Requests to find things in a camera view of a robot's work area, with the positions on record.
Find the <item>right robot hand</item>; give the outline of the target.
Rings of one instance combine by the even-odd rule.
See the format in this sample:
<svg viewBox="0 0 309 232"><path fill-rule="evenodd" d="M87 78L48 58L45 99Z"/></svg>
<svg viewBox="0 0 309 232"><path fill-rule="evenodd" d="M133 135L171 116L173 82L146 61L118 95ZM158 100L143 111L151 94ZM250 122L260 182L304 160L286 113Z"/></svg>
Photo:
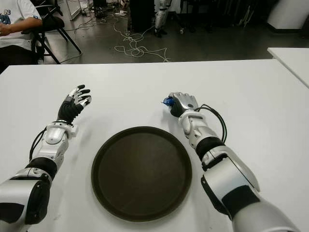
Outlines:
<svg viewBox="0 0 309 232"><path fill-rule="evenodd" d="M172 92L169 94L174 101L170 113L175 117L180 117L186 111L198 108L198 103L193 95L182 92Z"/></svg>

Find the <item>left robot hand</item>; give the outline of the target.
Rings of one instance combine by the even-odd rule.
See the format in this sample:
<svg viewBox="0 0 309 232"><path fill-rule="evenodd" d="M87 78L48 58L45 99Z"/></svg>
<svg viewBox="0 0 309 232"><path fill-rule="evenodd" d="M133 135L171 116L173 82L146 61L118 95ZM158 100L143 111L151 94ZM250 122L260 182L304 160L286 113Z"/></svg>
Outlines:
<svg viewBox="0 0 309 232"><path fill-rule="evenodd" d="M79 85L70 91L59 108L57 121L72 124L81 111L91 103L92 97L89 93L90 90L85 89L85 85Z"/></svg>

